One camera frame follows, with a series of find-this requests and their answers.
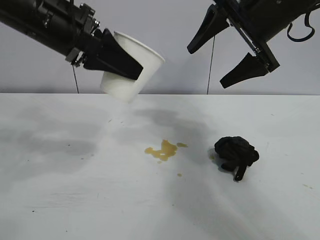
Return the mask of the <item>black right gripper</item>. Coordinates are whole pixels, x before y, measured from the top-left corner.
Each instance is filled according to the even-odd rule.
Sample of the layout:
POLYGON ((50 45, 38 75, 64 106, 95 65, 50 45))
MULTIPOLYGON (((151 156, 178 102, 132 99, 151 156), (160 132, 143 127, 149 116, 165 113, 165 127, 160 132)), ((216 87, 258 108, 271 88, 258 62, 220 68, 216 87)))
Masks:
POLYGON ((187 46, 194 54, 215 35, 230 25, 236 29, 250 49, 241 62, 227 73, 220 84, 224 89, 248 79, 265 76, 280 66, 267 42, 277 35, 287 24, 276 18, 275 0, 217 0, 207 9, 205 17, 187 46))

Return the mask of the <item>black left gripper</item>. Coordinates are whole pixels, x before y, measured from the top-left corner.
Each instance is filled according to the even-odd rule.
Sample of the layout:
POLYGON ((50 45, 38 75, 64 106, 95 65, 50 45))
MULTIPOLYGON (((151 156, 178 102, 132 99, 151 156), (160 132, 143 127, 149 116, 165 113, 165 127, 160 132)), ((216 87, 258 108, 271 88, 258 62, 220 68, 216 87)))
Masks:
POLYGON ((136 81, 143 66, 127 53, 106 28, 99 29, 96 11, 73 0, 47 1, 47 28, 57 30, 59 50, 75 68, 110 72, 136 81))

